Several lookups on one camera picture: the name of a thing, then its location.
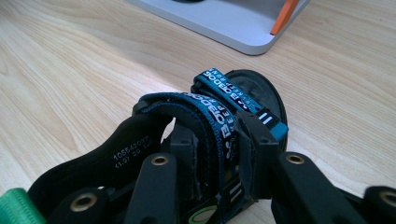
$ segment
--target green strap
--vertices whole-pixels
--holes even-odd
[[[44,224],[45,222],[24,189],[9,189],[0,197],[0,223]]]

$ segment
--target wooden table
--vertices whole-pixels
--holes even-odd
[[[1,0],[0,194],[101,145],[149,92],[207,68],[256,70],[288,112],[289,151],[361,196],[396,188],[396,2],[313,0],[247,56],[121,0]],[[262,201],[230,223],[273,223]]]

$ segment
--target white plastic base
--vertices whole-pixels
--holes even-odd
[[[285,0],[128,1],[248,55],[263,54],[271,48],[309,2],[300,0],[285,27],[271,35]]]

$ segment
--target blue strap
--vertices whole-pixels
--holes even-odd
[[[167,108],[173,108],[177,113],[190,114],[192,119],[198,119],[199,123],[203,126],[203,133],[213,133],[216,139],[216,151],[219,159],[219,213],[222,218],[222,223],[225,222],[225,210],[226,202],[224,201],[223,187],[224,187],[224,176],[225,169],[232,164],[235,158],[234,147],[234,134],[233,125],[234,117],[233,113],[224,106],[221,102],[200,94],[186,93],[186,92],[161,92],[144,95],[140,98],[139,102],[146,102],[148,106],[140,108],[136,113],[167,113]],[[177,118],[175,111],[168,112],[170,116]],[[200,139],[200,141],[206,141],[206,147],[210,149],[211,143],[207,142],[208,137]]]
[[[276,141],[282,140],[289,130],[288,126],[281,122],[268,108],[259,105],[216,68],[206,70],[195,77],[191,91],[214,97],[229,108],[245,110],[257,115],[262,124],[270,130]]]

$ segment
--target brass grommet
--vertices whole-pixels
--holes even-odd
[[[295,154],[290,154],[286,157],[286,160],[288,160],[291,163],[294,164],[303,164],[305,162],[304,158],[299,156],[299,155],[295,155]]]
[[[73,212],[83,212],[96,204],[97,200],[93,193],[83,193],[70,204],[70,209]]]
[[[396,207],[396,193],[388,190],[381,191],[379,197],[390,206]]]
[[[168,162],[169,162],[169,159],[165,156],[157,156],[151,160],[151,163],[153,165],[165,165]]]

